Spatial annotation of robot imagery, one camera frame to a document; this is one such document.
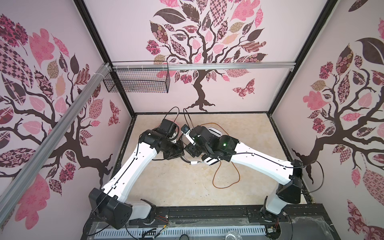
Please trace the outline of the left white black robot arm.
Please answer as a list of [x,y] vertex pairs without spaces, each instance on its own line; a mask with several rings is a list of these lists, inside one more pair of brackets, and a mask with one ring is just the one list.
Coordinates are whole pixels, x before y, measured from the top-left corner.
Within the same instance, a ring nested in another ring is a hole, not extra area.
[[143,132],[129,159],[101,189],[92,189],[89,200],[91,214],[115,229],[121,229],[129,221],[143,220],[151,223],[155,218],[156,205],[141,199],[127,203],[135,182],[160,152],[166,160],[178,158],[184,151],[177,141],[178,125],[163,119],[160,126]]

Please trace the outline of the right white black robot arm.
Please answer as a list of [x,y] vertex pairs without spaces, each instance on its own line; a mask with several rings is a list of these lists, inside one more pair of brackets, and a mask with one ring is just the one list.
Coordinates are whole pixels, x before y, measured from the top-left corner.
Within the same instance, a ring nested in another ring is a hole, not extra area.
[[191,129],[182,127],[183,135],[190,141],[189,154],[193,157],[202,155],[202,162],[214,165],[220,161],[240,164],[256,170],[273,180],[278,185],[265,199],[262,207],[264,215],[279,215],[288,204],[299,204],[302,193],[303,163],[299,160],[283,161],[261,153],[229,135],[220,135],[216,130],[204,126]]

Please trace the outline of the white black headphones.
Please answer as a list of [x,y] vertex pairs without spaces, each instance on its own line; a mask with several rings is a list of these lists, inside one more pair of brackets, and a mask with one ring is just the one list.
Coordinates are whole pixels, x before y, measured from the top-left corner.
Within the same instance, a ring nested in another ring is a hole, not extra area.
[[196,144],[193,146],[189,143],[184,149],[191,157],[201,157],[202,162],[209,166],[224,157],[224,149],[227,144],[222,142],[221,132],[204,126],[196,126],[191,129],[190,136]]

